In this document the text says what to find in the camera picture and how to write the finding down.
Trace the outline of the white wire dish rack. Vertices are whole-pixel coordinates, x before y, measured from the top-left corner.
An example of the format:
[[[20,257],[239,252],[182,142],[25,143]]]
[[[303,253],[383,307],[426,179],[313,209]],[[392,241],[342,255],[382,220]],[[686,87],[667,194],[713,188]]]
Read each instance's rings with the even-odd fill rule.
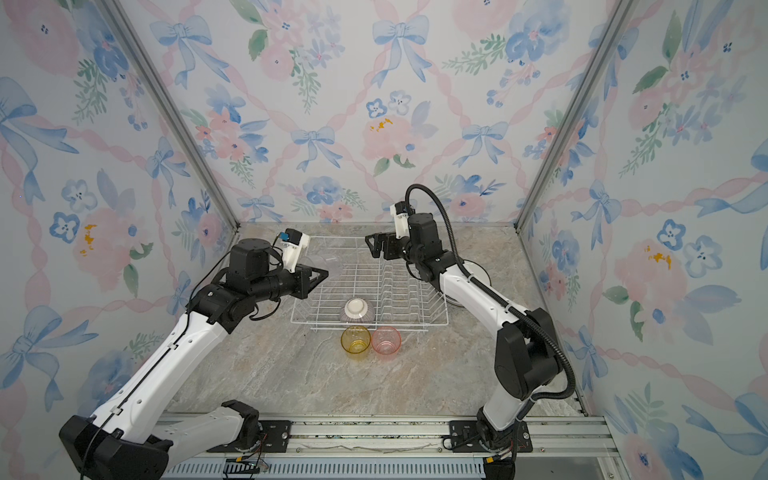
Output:
[[[340,276],[321,283],[306,300],[293,302],[293,324],[313,330],[343,330],[355,324],[339,319],[341,308],[351,298],[364,298],[374,307],[374,322],[359,324],[371,330],[391,326],[419,332],[449,324],[444,296],[413,278],[403,262],[373,258],[363,238],[314,236],[305,256],[310,254],[335,254],[344,269]]]

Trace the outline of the yellow glass cup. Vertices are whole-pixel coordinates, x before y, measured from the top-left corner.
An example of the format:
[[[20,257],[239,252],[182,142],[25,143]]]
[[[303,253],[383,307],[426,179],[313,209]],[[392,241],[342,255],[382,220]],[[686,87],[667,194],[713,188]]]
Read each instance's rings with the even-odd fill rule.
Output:
[[[348,357],[361,359],[368,354],[371,339],[371,333],[368,328],[353,325],[342,332],[340,344]]]

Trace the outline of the pink glass cup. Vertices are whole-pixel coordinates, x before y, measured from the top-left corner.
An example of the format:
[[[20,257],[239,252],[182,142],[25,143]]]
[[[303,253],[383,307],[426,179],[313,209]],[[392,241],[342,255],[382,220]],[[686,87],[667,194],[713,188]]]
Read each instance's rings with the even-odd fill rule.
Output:
[[[394,356],[399,352],[401,345],[401,334],[394,327],[381,326],[371,334],[371,346],[378,355]]]

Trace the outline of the clear glass cup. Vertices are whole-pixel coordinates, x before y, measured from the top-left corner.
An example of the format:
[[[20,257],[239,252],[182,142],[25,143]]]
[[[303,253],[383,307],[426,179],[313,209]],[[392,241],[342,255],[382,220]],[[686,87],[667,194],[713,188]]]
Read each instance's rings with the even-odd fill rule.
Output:
[[[304,257],[302,263],[314,268],[326,270],[330,278],[335,278],[343,273],[344,263],[335,254],[310,254]]]

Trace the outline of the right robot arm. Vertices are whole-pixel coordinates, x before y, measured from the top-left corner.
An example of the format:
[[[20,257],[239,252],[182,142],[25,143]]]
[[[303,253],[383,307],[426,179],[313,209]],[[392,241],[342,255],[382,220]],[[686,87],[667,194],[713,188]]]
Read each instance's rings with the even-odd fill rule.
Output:
[[[493,337],[497,386],[478,411],[474,439],[494,454],[507,454],[537,401],[572,394],[570,384],[560,392],[547,389],[566,362],[551,316],[541,308],[530,310],[512,302],[471,272],[460,256],[443,246],[431,214],[400,214],[395,225],[393,232],[365,237],[371,255],[413,267],[417,279],[459,303]]]

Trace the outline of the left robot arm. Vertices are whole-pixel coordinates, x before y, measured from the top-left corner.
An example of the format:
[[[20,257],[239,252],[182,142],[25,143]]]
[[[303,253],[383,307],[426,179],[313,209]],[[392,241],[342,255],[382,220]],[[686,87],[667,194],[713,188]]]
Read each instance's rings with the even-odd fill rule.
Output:
[[[301,263],[310,236],[288,228],[273,241],[235,244],[210,283],[194,288],[171,333],[140,369],[88,416],[74,415],[59,438],[83,479],[159,479],[173,466],[211,448],[251,452],[264,429],[256,408],[237,400],[174,427],[161,414],[204,358],[244,319],[262,320],[257,306],[299,300],[329,276]]]

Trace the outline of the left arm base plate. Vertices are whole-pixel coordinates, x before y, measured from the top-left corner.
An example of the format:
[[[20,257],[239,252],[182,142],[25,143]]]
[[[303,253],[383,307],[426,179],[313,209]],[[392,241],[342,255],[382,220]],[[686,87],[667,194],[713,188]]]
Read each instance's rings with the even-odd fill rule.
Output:
[[[289,420],[260,420],[257,435],[250,446],[245,446],[241,439],[212,447],[207,453],[286,453],[291,436],[292,422]]]

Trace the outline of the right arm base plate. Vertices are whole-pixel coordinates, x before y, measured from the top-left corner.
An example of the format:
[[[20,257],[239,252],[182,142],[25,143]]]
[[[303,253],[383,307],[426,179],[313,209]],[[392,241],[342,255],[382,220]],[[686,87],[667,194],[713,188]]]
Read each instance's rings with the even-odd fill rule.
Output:
[[[497,431],[481,420],[453,420],[449,433],[443,437],[442,448],[454,453],[485,453],[501,455],[514,448],[516,453],[531,453],[533,445],[528,426],[517,421]]]

